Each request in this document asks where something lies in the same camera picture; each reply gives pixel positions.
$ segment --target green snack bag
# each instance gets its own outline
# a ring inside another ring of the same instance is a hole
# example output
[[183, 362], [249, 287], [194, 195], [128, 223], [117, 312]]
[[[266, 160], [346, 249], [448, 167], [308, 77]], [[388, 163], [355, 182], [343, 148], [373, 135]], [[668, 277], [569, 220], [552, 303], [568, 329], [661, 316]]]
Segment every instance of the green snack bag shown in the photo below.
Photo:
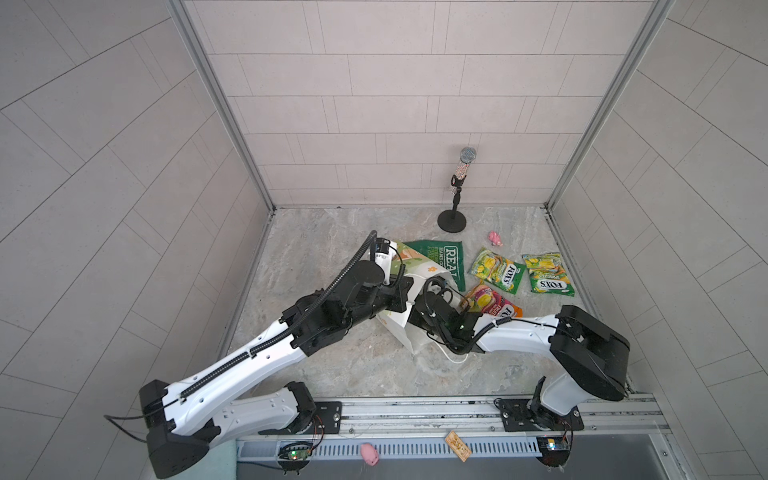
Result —
[[525, 270], [525, 265], [497, 255], [487, 248], [480, 250], [480, 254], [472, 264], [473, 275], [481, 280], [489, 281], [512, 295], [518, 291], [523, 270]]
[[453, 276], [459, 292], [466, 290], [464, 283], [464, 250], [461, 242], [416, 240], [406, 245], [444, 267]]
[[565, 274], [560, 253], [523, 255], [525, 265], [531, 274], [531, 290], [535, 293], [556, 293], [574, 296], [574, 287]]

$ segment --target microphone head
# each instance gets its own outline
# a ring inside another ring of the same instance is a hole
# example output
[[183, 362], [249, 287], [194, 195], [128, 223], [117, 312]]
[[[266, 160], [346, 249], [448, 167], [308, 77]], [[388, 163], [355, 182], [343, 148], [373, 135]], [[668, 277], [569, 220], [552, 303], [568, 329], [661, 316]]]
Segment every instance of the microphone head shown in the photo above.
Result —
[[459, 160], [461, 160], [463, 164], [470, 164], [474, 159], [477, 158], [477, 156], [477, 150], [472, 147], [464, 147], [462, 148], [461, 155], [459, 155]]

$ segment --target side wall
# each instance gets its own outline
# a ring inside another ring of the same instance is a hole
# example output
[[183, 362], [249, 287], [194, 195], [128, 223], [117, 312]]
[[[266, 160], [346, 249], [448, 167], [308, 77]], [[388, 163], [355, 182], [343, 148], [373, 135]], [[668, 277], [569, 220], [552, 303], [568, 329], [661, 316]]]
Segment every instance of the side wall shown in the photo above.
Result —
[[186, 2], [279, 205], [541, 204], [650, 2]]
[[678, 0], [554, 206], [631, 378], [713, 480], [768, 478], [766, 25], [762, 0]]
[[102, 415], [214, 359], [266, 217], [164, 2], [3, 2], [0, 476], [138, 478]]

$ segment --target gray marble surface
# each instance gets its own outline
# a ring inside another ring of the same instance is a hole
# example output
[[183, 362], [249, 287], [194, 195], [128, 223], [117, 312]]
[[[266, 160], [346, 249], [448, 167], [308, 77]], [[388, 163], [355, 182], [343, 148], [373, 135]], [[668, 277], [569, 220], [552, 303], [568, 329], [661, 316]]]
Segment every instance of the gray marble surface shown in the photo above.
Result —
[[[380, 237], [395, 241], [462, 241], [465, 269], [482, 247], [520, 263], [523, 253], [558, 251], [540, 207], [462, 207], [467, 227], [461, 233], [440, 230], [440, 210], [278, 210], [230, 351], [261, 333], [299, 297], [330, 283], [372, 229]], [[502, 247], [491, 246], [491, 230], [501, 236]], [[479, 282], [473, 275], [465, 275], [468, 289]], [[575, 298], [533, 293], [527, 274], [518, 294], [505, 296], [528, 317], [556, 313], [566, 303], [582, 306], [578, 292]], [[464, 358], [449, 355], [454, 361]], [[533, 393], [541, 376], [560, 371], [559, 365], [529, 353], [470, 353], [466, 361], [455, 364], [436, 344], [430, 344], [412, 355], [377, 319], [371, 319], [353, 328], [340, 342], [271, 376], [245, 396], [273, 392], [292, 380], [305, 382], [316, 397], [522, 395]]]

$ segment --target small pink figurine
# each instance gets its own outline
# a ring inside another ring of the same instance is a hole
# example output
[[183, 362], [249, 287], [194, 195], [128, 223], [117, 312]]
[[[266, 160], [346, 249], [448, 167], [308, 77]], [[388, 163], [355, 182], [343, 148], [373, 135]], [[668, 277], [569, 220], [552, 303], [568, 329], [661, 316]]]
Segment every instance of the small pink figurine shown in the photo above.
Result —
[[492, 245], [496, 245], [497, 247], [501, 247], [502, 245], [504, 245], [502, 243], [502, 238], [496, 232], [489, 233], [488, 234], [488, 240], [491, 241]]
[[360, 455], [362, 455], [362, 459], [365, 460], [368, 465], [374, 466], [379, 463], [379, 453], [370, 443], [363, 443], [360, 446]]

